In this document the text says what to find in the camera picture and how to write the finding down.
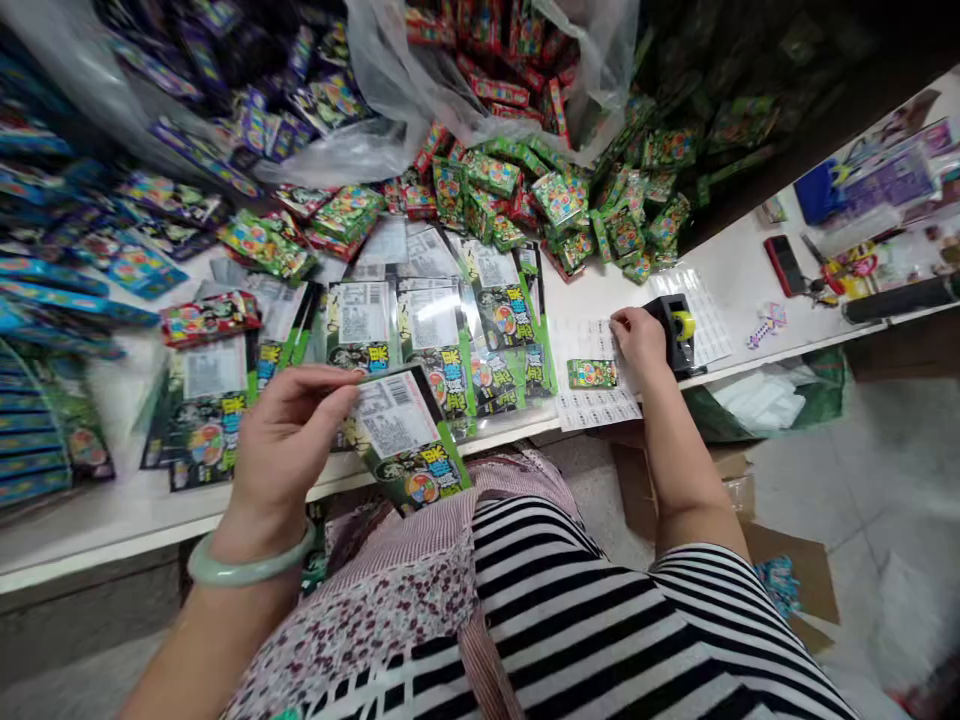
red mobile phone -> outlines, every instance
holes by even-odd
[[[780,278],[780,286],[787,297],[802,295],[807,291],[807,281],[803,279],[797,257],[793,254],[790,241],[786,235],[776,235],[763,241],[763,246],[770,256],[773,269]]]

green bag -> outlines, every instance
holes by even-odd
[[[683,399],[704,441],[727,443],[776,437],[795,430],[806,430],[843,415],[843,392],[848,376],[843,350],[839,346],[817,350],[802,355],[801,360],[821,382],[797,388],[797,393],[803,395],[807,402],[789,430],[759,434],[749,432],[714,399],[706,387],[684,390]]]

pink patterned fabric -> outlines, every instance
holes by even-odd
[[[482,641],[482,625],[468,627],[471,618],[482,617],[473,567],[474,510],[481,498],[534,495],[574,519],[580,514],[559,471],[529,445],[517,453],[488,454],[468,467],[470,490],[402,521],[394,514],[369,530],[353,559],[260,649],[225,717],[274,717],[291,698],[319,697],[361,670],[375,674],[396,654],[442,636],[459,636],[484,711],[518,717],[516,699],[502,699],[509,686],[492,641]]]

cardboard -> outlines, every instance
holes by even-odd
[[[620,427],[623,429],[622,426],[629,424],[621,423]],[[630,530],[645,540],[656,542],[657,498],[647,453],[642,447],[643,435],[633,428],[631,432],[624,433],[623,437],[634,445],[641,446],[619,443],[610,446],[617,466],[624,518]],[[746,450],[756,444],[738,443],[739,447],[723,445],[710,448],[710,455],[720,476],[724,478],[724,485],[737,509],[750,558],[758,564],[787,555],[793,561],[793,574],[800,581],[799,599],[802,612],[839,625],[840,611],[833,590],[826,547],[821,543],[786,535],[754,522],[755,491],[753,476],[746,472],[750,466]],[[833,645],[828,635],[798,615],[792,615],[788,623],[813,654]]]

green bracelet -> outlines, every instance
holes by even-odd
[[[317,528],[314,527],[312,522],[308,522],[303,540],[286,552],[246,565],[227,565],[210,557],[210,543],[213,541],[213,533],[210,533],[197,543],[193,552],[190,553],[187,572],[190,573],[190,577],[204,585],[217,585],[219,587],[256,585],[259,582],[276,577],[302,562],[313,547],[316,536]]]

